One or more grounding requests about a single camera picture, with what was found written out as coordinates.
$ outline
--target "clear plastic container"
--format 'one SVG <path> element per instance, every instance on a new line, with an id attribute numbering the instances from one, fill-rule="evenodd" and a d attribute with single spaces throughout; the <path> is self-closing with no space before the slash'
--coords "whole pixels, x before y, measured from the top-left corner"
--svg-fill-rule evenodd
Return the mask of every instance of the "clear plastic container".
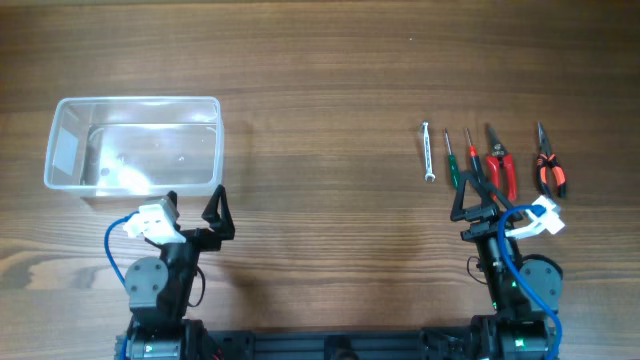
<path id="1" fill-rule="evenodd" d="M 69 98 L 53 118 L 44 183 L 84 197 L 210 196 L 223 150 L 213 97 Z"/>

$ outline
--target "wood grain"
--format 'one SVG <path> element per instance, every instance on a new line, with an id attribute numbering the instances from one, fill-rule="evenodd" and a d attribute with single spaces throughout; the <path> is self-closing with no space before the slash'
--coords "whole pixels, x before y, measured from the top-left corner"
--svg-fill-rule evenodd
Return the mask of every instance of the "wood grain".
<path id="1" fill-rule="evenodd" d="M 129 319 L 102 248 L 139 199 L 44 187 L 64 97 L 222 104 L 237 237 L 205 254 L 210 329 L 407 329 L 492 311 L 449 222 L 448 127 L 514 155 L 521 202 L 542 121 L 567 228 L 522 244 L 565 270 L 563 359 L 640 358 L 637 4 L 273 2 L 0 9 L 0 357 L 110 359 Z M 437 181 L 423 180 L 430 121 Z M 197 226 L 206 198 L 181 198 Z M 126 268 L 154 251 L 113 235 Z"/>

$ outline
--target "wrench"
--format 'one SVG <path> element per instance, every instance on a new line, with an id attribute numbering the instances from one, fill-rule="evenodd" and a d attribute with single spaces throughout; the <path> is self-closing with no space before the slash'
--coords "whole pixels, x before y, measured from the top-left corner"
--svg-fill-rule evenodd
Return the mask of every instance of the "wrench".
<path id="1" fill-rule="evenodd" d="M 428 182 L 429 179 L 431 179 L 431 182 L 434 182 L 436 181 L 436 176 L 433 175 L 433 168 L 431 166 L 431 143 L 429 143 L 429 131 L 427 129 L 428 126 L 428 122 L 425 121 L 422 123 L 424 140 L 424 167 L 427 170 L 427 174 L 424 176 L 424 180 Z"/>

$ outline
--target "wire cutter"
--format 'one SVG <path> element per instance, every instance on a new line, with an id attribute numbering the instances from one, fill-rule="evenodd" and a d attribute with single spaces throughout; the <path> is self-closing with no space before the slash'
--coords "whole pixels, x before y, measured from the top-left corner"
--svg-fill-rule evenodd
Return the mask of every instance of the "wire cutter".
<path id="1" fill-rule="evenodd" d="M 491 154 L 487 155 L 487 165 L 491 172 L 491 182 L 500 190 L 500 168 L 503 168 L 507 173 L 507 185 L 509 186 L 507 198 L 509 201 L 515 202 L 518 198 L 518 184 L 516 182 L 516 167 L 513 164 L 513 157 L 498 139 L 496 131 L 490 126 L 488 129 Z"/>
<path id="2" fill-rule="evenodd" d="M 558 197 L 567 196 L 567 179 L 564 176 L 564 170 L 558 162 L 558 157 L 551 151 L 551 144 L 549 144 L 549 138 L 542 128 L 542 124 L 538 123 L 538 141 L 540 146 L 540 153 L 536 160 L 536 174 L 538 177 L 538 185 L 544 195 L 551 197 L 551 191 L 547 185 L 547 166 L 551 167 L 553 175 L 556 178 L 556 185 L 558 186 Z"/>

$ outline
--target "green screwdriver handle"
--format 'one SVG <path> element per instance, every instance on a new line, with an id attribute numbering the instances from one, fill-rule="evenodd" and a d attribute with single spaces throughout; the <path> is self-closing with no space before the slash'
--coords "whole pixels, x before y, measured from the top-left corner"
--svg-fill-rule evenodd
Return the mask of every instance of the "green screwdriver handle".
<path id="1" fill-rule="evenodd" d="M 455 155 L 449 155 L 449 168 L 451 169 L 451 183 L 455 189 L 458 188 L 460 182 L 460 172 L 458 171 L 458 163 Z"/>

